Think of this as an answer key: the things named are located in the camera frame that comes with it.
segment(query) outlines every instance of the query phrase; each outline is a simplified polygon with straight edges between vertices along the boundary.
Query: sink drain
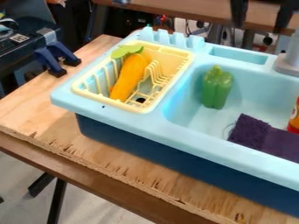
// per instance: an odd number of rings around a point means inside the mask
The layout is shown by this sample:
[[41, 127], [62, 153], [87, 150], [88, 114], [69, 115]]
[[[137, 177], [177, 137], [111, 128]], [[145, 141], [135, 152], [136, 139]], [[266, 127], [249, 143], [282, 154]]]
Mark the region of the sink drain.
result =
[[140, 102], [140, 103], [144, 103], [144, 102], [145, 102], [145, 99], [141, 97], [141, 98], [138, 98], [136, 101], [137, 101], [137, 102]]

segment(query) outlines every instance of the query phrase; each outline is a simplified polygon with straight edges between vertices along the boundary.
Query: toy carrot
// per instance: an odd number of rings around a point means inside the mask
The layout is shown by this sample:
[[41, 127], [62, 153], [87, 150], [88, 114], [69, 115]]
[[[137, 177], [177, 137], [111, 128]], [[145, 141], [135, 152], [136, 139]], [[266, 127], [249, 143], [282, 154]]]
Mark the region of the toy carrot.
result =
[[122, 45], [112, 53], [111, 57], [113, 59], [123, 57], [127, 54], [129, 56], [125, 59], [120, 76], [111, 90], [111, 99], [125, 102], [143, 77], [144, 69], [148, 65], [148, 62], [140, 54], [142, 51], [143, 46]]
[[125, 102], [143, 77], [147, 60], [140, 53], [131, 54], [123, 63], [121, 74], [113, 87], [110, 98]]

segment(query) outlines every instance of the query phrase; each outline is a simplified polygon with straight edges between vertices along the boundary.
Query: wooden table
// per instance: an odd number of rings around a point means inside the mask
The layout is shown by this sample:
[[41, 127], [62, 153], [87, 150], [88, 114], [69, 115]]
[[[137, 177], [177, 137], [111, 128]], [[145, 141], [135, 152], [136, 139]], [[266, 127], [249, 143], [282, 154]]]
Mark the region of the wooden table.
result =
[[[93, 0], [94, 3], [145, 11], [154, 14], [165, 14], [176, 18], [201, 20], [214, 24], [231, 23], [230, 0], [130, 0], [129, 4], [115, 4], [112, 0]], [[247, 11], [244, 29], [260, 32], [272, 32], [275, 26], [279, 5], [259, 3], [251, 0]], [[291, 35], [299, 27], [299, 15], [293, 16], [288, 29], [283, 35]]]
[[[118, 41], [105, 35], [97, 38], [76, 52], [83, 63], [65, 66], [67, 76], [56, 79], [43, 73], [1, 100], [1, 150], [156, 223], [299, 223], [297, 218], [81, 135], [74, 114], [53, 106], [49, 93]], [[99, 169], [49, 149], [85, 149], [85, 158], [96, 151]]]

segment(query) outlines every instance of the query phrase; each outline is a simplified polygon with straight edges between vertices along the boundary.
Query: yellow dish rack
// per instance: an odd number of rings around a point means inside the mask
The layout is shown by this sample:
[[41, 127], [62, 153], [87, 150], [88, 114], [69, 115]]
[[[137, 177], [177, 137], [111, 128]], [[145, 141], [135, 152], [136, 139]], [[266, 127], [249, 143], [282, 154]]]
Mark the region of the yellow dish rack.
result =
[[77, 95], [133, 113], [149, 113], [182, 76], [195, 56], [186, 50], [141, 40], [132, 40], [126, 45], [143, 46], [142, 55], [150, 63], [144, 70], [143, 78], [125, 102], [109, 98], [110, 90], [122, 69], [124, 58], [106, 57], [77, 78], [72, 84], [72, 91]]

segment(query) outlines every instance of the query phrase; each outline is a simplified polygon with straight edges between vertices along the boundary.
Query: toy green pepper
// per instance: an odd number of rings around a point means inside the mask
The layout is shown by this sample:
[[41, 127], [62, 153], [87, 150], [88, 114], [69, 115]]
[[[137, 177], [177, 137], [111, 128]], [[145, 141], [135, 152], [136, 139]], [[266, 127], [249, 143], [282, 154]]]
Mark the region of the toy green pepper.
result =
[[202, 77], [202, 103], [212, 109], [222, 109], [233, 86], [233, 76], [214, 66]]

